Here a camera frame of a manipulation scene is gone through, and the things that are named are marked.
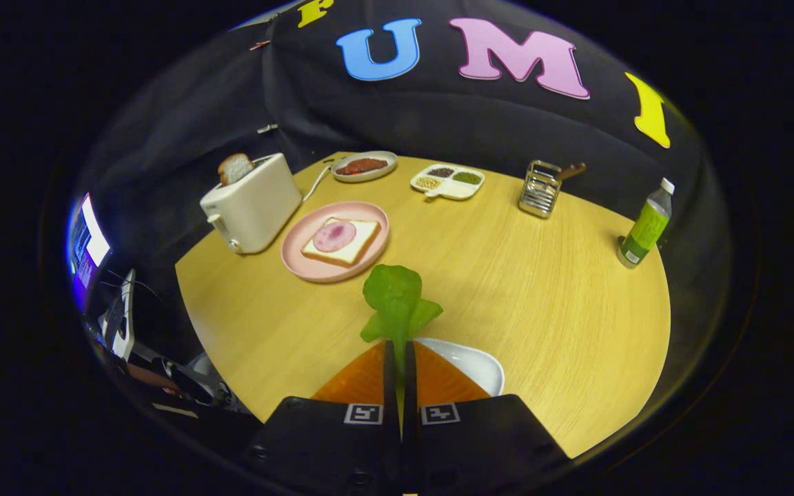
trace grains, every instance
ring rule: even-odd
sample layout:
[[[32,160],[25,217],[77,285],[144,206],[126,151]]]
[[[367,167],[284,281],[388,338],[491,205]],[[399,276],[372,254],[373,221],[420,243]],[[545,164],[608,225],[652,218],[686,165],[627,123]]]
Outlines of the grains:
[[[463,183],[469,183],[470,185],[479,185],[482,181],[482,178],[470,172],[459,172],[453,176],[453,179]]]
[[[437,176],[438,178],[448,178],[448,176],[453,172],[454,171],[449,167],[439,167],[439,169],[429,170],[428,174],[431,176]]]
[[[423,189],[434,189],[443,182],[441,179],[434,178],[417,178],[416,186]]]

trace pink letter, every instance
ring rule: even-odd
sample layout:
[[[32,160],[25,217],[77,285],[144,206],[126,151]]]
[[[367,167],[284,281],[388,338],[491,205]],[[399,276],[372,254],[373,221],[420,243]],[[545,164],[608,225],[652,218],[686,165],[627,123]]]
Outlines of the pink letter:
[[[452,19],[450,25],[464,34],[467,65],[459,73],[470,79],[498,79],[501,71],[492,67],[489,53],[501,60],[517,81],[526,81],[540,60],[543,67],[536,78],[541,87],[580,100],[590,98],[590,91],[580,82],[574,63],[574,45],[546,32],[533,31],[519,45],[488,20]]]

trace screen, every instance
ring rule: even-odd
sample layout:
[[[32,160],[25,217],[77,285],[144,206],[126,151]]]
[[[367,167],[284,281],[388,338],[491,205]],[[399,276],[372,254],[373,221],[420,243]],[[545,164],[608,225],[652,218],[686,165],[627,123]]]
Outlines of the screen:
[[[84,313],[88,308],[88,289],[110,252],[110,244],[103,237],[94,216],[90,194],[85,195],[78,211],[73,214],[67,251],[72,274],[72,295],[79,310]]]

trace blue letter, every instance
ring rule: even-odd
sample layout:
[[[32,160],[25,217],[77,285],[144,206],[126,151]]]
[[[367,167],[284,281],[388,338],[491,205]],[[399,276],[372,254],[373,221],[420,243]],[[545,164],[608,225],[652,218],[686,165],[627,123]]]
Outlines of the blue letter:
[[[397,56],[386,63],[372,62],[369,56],[369,37],[371,29],[361,29],[349,32],[336,41],[343,49],[345,69],[352,78],[360,81],[381,81],[400,76],[409,72],[418,63],[418,40],[416,26],[422,24],[421,19],[398,19],[384,26],[384,31],[394,34],[394,43],[397,45]]]

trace green lettuce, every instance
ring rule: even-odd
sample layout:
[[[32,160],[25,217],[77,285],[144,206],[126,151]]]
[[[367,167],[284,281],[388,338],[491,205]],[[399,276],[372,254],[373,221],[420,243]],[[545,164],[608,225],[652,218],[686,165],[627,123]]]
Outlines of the green lettuce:
[[[376,312],[363,326],[361,339],[392,341],[397,370],[405,373],[406,343],[443,313],[443,307],[422,299],[422,277],[403,266],[373,267],[363,283],[363,298]]]

